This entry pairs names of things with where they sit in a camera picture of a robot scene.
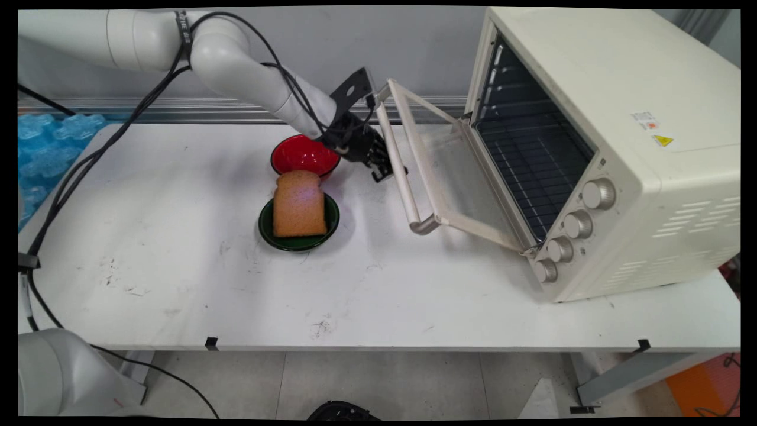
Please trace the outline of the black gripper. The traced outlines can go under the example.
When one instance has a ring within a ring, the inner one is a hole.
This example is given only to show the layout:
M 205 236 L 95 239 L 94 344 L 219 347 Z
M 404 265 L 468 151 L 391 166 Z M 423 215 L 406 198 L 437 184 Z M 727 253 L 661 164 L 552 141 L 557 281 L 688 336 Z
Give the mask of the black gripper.
M 319 137 L 319 142 L 349 162 L 370 167 L 371 177 L 376 183 L 399 172 L 408 175 L 407 167 L 400 164 L 397 168 L 390 161 L 381 134 L 356 114 L 347 111 L 334 119 L 330 128 Z

